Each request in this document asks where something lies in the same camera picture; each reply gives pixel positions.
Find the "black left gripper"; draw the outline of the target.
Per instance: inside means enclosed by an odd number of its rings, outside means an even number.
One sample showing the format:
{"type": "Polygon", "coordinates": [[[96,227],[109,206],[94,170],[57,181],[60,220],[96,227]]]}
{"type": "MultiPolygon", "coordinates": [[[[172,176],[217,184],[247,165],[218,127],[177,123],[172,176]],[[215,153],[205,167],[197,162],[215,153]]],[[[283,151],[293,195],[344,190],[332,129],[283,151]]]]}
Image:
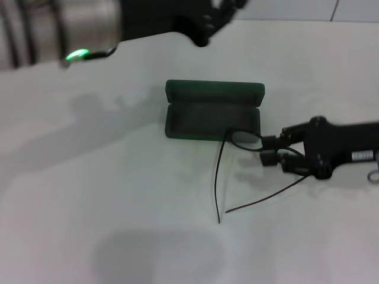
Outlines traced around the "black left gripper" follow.
{"type": "Polygon", "coordinates": [[[134,0],[121,1],[122,40],[180,33],[196,46],[209,42],[208,21],[213,16],[213,33],[230,23],[238,10],[244,9],[248,0],[222,1],[216,9],[211,1],[134,0]]]}

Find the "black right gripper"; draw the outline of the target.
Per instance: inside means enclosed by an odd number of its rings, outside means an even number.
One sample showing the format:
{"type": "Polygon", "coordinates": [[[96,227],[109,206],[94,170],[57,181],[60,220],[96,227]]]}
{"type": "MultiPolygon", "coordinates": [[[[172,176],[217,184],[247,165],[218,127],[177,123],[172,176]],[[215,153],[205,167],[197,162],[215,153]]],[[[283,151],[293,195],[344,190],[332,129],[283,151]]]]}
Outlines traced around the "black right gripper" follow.
{"type": "Polygon", "coordinates": [[[341,165],[375,161],[378,122],[338,125],[325,117],[314,117],[309,122],[283,128],[278,137],[262,137],[263,148],[286,148],[297,143],[303,144],[306,156],[297,150],[267,150],[260,153],[262,165],[279,164],[284,173],[330,179],[341,165]]]}

